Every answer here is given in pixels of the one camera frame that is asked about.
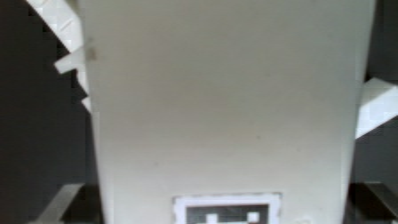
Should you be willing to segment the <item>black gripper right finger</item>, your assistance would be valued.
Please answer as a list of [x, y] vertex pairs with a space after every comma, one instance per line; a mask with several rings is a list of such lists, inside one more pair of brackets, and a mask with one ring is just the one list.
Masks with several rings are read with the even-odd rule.
[[366, 221], [398, 224], [398, 194], [382, 182], [354, 183], [348, 199]]

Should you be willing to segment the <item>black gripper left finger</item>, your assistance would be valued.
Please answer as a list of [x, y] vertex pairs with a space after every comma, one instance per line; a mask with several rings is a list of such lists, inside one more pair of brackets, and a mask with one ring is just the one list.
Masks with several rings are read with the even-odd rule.
[[66, 184], [39, 217], [27, 224], [100, 224], [98, 187]]

